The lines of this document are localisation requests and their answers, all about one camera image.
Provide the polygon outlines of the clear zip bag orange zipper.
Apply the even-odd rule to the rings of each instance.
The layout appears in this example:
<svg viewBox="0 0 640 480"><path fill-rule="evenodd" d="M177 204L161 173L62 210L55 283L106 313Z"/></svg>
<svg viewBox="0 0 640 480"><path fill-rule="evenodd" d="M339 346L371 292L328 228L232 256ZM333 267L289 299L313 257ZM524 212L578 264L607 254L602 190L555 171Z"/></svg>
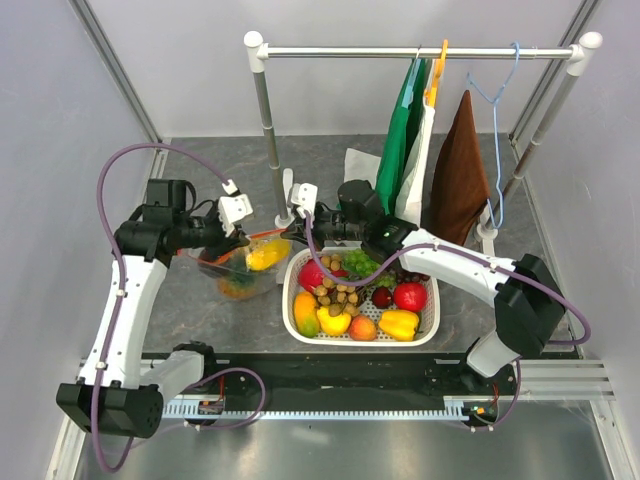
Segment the clear zip bag orange zipper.
<svg viewBox="0 0 640 480"><path fill-rule="evenodd" d="M253 249L258 243L261 242L265 242L268 240L272 240L275 238L281 238L283 239L280 234L282 233L282 230L271 230L271 231L266 231L266 232L261 232L261 233L256 233L253 234L251 236L248 236L249 238L249 245L246 247L242 247L242 248L238 248L236 249L233 253L228 254L227 256L224 257L224 259L226 260L225 264L223 267L229 268L229 269L235 269L235 270L246 270L246 271L250 271L247 266L246 266L246 260L245 257L246 255L250 252L251 249ZM256 297L258 295L262 295L264 293L269 292L270 290L274 289L278 283L278 278L279 275L281 273L281 270L283 268L286 267L286 264L288 262L289 256L291 254L292 251L292 241L288 240L291 243L291 250L289 255L284 258L282 261L280 261L279 263L277 263L276 265L274 265L273 267L271 267L268 270L265 271L250 271L252 273L256 273L258 275L258 294L253 296ZM197 257L200 254L201 250L203 248L190 248L190 249L182 249L179 251L178 255L182 256L182 257L186 257L189 258L191 260L193 260L196 265L197 268L199 270L200 273L202 273L203 275L211 278L214 280L214 293L217 294L219 297L224 298L224 299L228 299L228 300L232 300L229 299L223 295L221 295L218 290L217 290L217 275L215 271L211 271L211 270L205 270L205 269L201 269L198 266L197 263Z"/></svg>

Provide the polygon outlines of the orange toy pineapple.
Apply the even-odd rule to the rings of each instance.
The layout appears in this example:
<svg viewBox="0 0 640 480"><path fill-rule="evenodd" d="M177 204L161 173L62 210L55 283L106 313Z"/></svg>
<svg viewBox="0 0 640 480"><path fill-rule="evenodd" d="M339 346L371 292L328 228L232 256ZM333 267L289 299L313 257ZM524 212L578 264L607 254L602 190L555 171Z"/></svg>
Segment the orange toy pineapple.
<svg viewBox="0 0 640 480"><path fill-rule="evenodd" d="M232 300L247 300L258 294L258 275L246 270L215 268L218 292Z"/></svg>

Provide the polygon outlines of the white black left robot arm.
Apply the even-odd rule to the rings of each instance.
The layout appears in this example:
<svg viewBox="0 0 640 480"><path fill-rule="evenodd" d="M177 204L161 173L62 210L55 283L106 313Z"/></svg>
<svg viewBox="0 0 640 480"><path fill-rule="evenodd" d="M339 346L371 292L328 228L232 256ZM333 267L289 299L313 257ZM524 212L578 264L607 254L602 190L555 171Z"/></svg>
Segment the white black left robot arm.
<svg viewBox="0 0 640 480"><path fill-rule="evenodd" d="M152 307L171 260L204 248L224 256L247 245L241 221L252 214L233 181L206 215L185 180L151 180L145 202L115 232L120 250L112 266L99 331L73 383L59 386L56 403L84 432L147 439L163 407L185 390L208 393L219 382L214 350L202 342L176 346L156 372L141 371L142 347Z"/></svg>

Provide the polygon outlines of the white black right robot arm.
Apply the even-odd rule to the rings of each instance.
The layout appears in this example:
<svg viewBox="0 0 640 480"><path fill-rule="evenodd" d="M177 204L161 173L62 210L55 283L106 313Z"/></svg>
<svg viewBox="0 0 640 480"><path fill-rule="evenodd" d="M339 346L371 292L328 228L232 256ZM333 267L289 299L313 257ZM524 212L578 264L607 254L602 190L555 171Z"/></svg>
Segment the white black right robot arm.
<svg viewBox="0 0 640 480"><path fill-rule="evenodd" d="M539 257L493 257L444 241L386 213L366 180L342 184L336 210L319 202L317 192L310 183L290 188L286 203L294 221L285 231L287 238L307 243L311 252L328 241L357 241L382 268L427 275L493 307L494 329L469 347L458 368L465 391L483 392L502 367L520 358L537 358L550 343L566 308Z"/></svg>

